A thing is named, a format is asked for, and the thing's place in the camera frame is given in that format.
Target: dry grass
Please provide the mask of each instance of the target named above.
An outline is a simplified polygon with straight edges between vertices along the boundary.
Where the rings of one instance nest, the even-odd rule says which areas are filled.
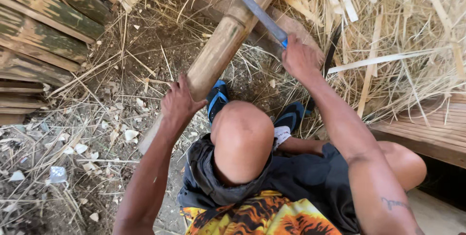
[[[0,144],[1,170],[6,174],[0,180],[4,191],[0,204],[3,209],[11,204],[17,207],[2,215],[3,231],[25,229],[26,225],[29,230],[43,233],[41,227],[51,222],[56,225],[49,234],[110,234],[113,215],[141,156],[133,148],[134,141],[125,139],[125,131],[143,132],[150,126],[159,111],[165,82],[176,79],[176,74],[186,70],[195,58],[182,56],[176,62],[174,54],[181,51],[175,50],[200,50],[208,39],[206,35],[215,29],[199,14],[188,13],[189,3],[125,1],[127,7],[134,3],[134,10],[117,9],[115,20],[100,39],[102,44],[92,45],[86,71],[75,74],[71,83],[46,92],[48,110],[36,113],[27,125],[1,129],[3,139],[19,139]],[[356,14],[358,21],[350,20],[348,1],[354,7],[352,19]],[[466,48],[466,1],[439,1],[448,19],[439,4],[433,7],[431,0],[346,0],[346,4],[342,0],[276,0],[274,6],[301,21],[324,52],[335,26],[343,26],[334,56],[340,70],[331,69],[327,80],[349,105],[356,110],[361,107],[364,121],[373,123],[396,119],[397,113],[423,99],[439,94],[448,97],[452,91],[463,90],[459,66],[464,65]],[[382,15],[380,37],[373,40],[377,15]],[[169,26],[183,30],[182,43],[164,45],[169,38],[160,38],[159,32]],[[150,60],[148,56],[158,56],[160,65],[154,62],[155,57]],[[307,102],[309,94],[296,80],[272,70],[275,59],[260,48],[243,44],[221,78],[237,91],[245,84],[252,87],[261,83],[250,101],[270,115],[278,114],[292,101]],[[372,62],[358,65],[358,61],[366,59]],[[374,65],[374,60],[381,61],[374,69],[376,74],[366,75],[367,65]],[[268,86],[271,80],[274,88]],[[367,97],[362,97],[364,81]],[[276,103],[264,106],[272,98]],[[314,113],[303,120],[297,135],[310,138],[321,126],[319,114]],[[207,113],[202,110],[176,144],[173,157],[180,161],[190,143],[208,128]],[[65,134],[69,137],[59,140]],[[77,143],[89,149],[83,154],[64,153]],[[99,152],[98,160],[92,162],[96,168],[86,172],[83,164],[89,163],[94,152]],[[46,185],[50,166],[66,167],[68,183]],[[15,170],[21,170],[26,178],[8,182]],[[99,214],[99,222],[89,219],[93,213]],[[169,230],[163,225],[156,230],[161,228]]]

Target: left hand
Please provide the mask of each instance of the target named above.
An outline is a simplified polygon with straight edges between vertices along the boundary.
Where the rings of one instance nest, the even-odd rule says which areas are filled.
[[[206,99],[199,102],[192,99],[186,75],[183,73],[179,74],[178,82],[170,84],[170,89],[161,103],[164,120],[170,121],[176,127],[188,124],[194,114],[205,105]]]

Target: man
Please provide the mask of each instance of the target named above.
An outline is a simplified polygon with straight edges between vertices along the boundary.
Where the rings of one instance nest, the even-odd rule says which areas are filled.
[[[290,136],[305,113],[300,103],[274,125],[254,105],[228,102],[221,81],[207,101],[193,101],[181,75],[162,99],[164,119],[126,189],[114,234],[153,234],[172,148],[207,103],[212,133],[190,147],[178,194],[182,214],[194,219],[187,234],[423,234],[405,191],[424,179],[424,162],[403,146],[377,142],[313,56],[291,35],[283,66],[309,91],[331,143]]]

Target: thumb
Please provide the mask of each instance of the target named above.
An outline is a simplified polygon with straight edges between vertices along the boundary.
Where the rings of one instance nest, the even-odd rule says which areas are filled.
[[[201,108],[203,108],[205,105],[207,105],[207,103],[209,103],[206,99],[204,100],[201,100],[199,102],[195,102],[194,105],[193,105],[193,108],[195,109],[195,111],[197,112],[198,110],[200,110]]]

